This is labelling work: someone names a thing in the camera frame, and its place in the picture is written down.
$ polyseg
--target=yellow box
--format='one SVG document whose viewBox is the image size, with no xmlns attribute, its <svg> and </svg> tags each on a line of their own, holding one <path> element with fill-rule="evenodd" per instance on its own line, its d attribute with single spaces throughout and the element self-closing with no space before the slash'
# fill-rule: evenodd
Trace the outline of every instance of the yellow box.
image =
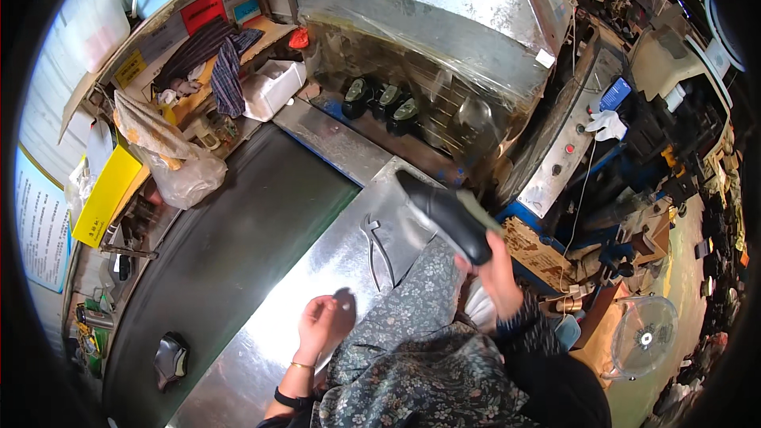
<svg viewBox="0 0 761 428">
<path fill-rule="evenodd" d="M 117 207 L 142 168 L 140 161 L 129 152 L 128 145 L 117 131 L 117 147 L 106 161 L 71 232 L 71 236 L 93 248 L 100 245 Z"/>
</svg>

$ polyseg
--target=metal pliers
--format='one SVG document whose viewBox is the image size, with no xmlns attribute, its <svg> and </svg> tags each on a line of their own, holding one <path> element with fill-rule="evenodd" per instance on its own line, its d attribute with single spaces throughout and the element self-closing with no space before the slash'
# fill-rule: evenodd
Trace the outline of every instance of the metal pliers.
<svg viewBox="0 0 761 428">
<path fill-rule="evenodd" d="M 375 276 L 375 267 L 373 266 L 373 245 L 378 247 L 380 256 L 383 257 L 383 261 L 386 264 L 386 270 L 388 271 L 389 276 L 391 276 L 391 286 L 396 286 L 396 282 L 394 281 L 394 271 L 391 269 L 391 261 L 388 259 L 388 254 L 386 254 L 386 250 L 384 250 L 383 245 L 380 243 L 381 241 L 378 240 L 375 233 L 373 233 L 373 230 L 381 227 L 380 225 L 380 222 L 377 220 L 370 221 L 370 214 L 366 214 L 365 218 L 359 224 L 359 228 L 367 237 L 367 262 L 370 266 L 370 274 L 373 277 L 373 281 L 375 281 L 375 289 L 377 289 L 378 292 L 381 291 L 381 285 L 378 284 L 377 277 Z"/>
</svg>

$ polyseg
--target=red label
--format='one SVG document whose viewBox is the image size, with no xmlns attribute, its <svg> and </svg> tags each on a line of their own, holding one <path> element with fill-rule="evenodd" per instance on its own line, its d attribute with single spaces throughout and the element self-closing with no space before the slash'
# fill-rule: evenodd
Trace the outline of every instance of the red label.
<svg viewBox="0 0 761 428">
<path fill-rule="evenodd" d="M 213 19 L 217 15 L 222 15 L 225 22 L 228 21 L 228 15 L 224 13 L 224 4 L 222 0 L 196 0 L 190 5 L 185 6 L 180 11 L 185 22 L 185 28 L 189 34 L 195 33 L 203 24 Z"/>
</svg>

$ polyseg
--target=conveyor belt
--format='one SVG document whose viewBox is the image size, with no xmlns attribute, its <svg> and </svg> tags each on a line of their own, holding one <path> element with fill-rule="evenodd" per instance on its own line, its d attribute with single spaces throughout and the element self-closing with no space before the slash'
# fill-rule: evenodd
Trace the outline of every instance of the conveyor belt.
<svg viewBox="0 0 761 428">
<path fill-rule="evenodd" d="M 165 426 L 251 314 L 359 187 L 273 124 L 228 160 L 224 184 L 184 212 L 135 288 L 109 355 L 103 407 L 119 428 Z M 165 394 L 153 358 L 167 331 L 190 346 Z"/>
</svg>

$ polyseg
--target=gold bracelet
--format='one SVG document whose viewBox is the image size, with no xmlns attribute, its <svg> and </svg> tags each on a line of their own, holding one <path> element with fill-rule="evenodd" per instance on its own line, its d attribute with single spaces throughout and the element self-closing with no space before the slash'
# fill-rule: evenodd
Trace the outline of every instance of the gold bracelet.
<svg viewBox="0 0 761 428">
<path fill-rule="evenodd" d="M 314 370 L 314 366 L 305 366 L 302 363 L 291 362 L 291 366 L 299 367 L 300 369 L 312 369 L 312 370 Z"/>
</svg>

